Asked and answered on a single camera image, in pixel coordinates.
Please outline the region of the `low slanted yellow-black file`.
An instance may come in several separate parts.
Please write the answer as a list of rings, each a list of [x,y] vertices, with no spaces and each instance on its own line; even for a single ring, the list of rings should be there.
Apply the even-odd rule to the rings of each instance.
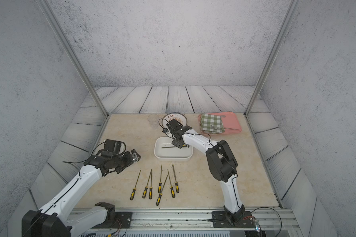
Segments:
[[[156,206],[159,206],[159,204],[160,204],[160,202],[161,202],[162,195],[163,195],[163,190],[164,190],[165,184],[166,184],[166,182],[167,182],[167,179],[168,179],[168,175],[166,176],[165,181],[164,181],[164,183],[163,183],[163,185],[162,185],[161,192],[159,193],[158,199],[157,199],[157,201],[156,201]]]

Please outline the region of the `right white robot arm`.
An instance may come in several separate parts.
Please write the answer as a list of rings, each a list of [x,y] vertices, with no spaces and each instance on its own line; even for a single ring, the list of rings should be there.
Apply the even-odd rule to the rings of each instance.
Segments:
[[[167,122],[166,127],[172,135],[173,146],[181,149],[189,145],[206,155],[209,171],[221,185],[225,219],[229,225],[235,226],[246,211],[236,184],[238,163],[228,143],[224,140],[213,141],[209,134],[197,133],[176,119]]]

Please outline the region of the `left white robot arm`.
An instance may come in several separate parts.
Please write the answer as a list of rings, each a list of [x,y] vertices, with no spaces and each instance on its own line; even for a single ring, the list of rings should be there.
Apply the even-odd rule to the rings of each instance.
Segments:
[[[78,174],[38,211],[28,211],[22,218],[23,237],[77,237],[97,225],[115,223],[115,206],[99,202],[90,210],[69,219],[69,215],[84,194],[109,173],[121,173],[138,162],[136,150],[122,155],[105,152],[92,155]]]

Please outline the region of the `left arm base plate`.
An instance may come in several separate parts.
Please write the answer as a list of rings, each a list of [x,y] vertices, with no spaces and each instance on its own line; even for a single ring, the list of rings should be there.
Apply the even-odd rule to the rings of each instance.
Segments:
[[[132,212],[114,212],[107,219],[92,229],[128,229],[131,226]]]

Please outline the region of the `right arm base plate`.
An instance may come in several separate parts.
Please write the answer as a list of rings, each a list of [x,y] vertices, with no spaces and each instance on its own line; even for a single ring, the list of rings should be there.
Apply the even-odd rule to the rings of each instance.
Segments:
[[[225,211],[213,211],[212,219],[208,222],[213,223],[214,228],[255,228],[256,221],[251,215],[251,212],[245,211],[244,213],[234,213]]]

